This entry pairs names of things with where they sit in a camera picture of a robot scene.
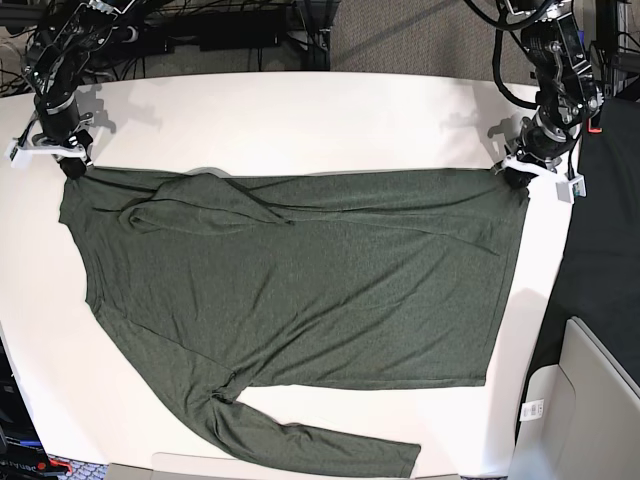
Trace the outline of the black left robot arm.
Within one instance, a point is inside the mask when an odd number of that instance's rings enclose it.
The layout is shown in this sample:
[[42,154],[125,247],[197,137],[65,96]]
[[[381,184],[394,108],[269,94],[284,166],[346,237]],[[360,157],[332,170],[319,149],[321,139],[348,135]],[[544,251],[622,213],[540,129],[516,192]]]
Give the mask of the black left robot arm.
[[[573,153],[586,133],[598,134],[597,117],[604,96],[570,1],[497,1],[491,18],[473,1],[465,5],[494,29],[493,81],[511,104],[533,112],[521,120],[509,139],[497,171],[514,189],[541,178],[555,185],[559,200],[572,204],[587,196],[584,176],[573,165]],[[534,67],[538,91],[533,101],[517,97],[501,76],[503,38],[512,37]]]

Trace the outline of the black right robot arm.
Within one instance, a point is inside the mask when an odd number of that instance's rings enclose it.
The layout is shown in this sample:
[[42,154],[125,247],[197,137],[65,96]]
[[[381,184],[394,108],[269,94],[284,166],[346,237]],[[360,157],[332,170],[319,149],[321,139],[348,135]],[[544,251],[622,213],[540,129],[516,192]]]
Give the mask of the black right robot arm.
[[22,61],[22,75],[34,92],[34,112],[6,157],[14,167],[35,155],[50,155],[64,174],[78,179],[93,166],[91,112],[76,100],[92,56],[113,42],[132,41],[129,25],[135,1],[69,1],[38,25]]

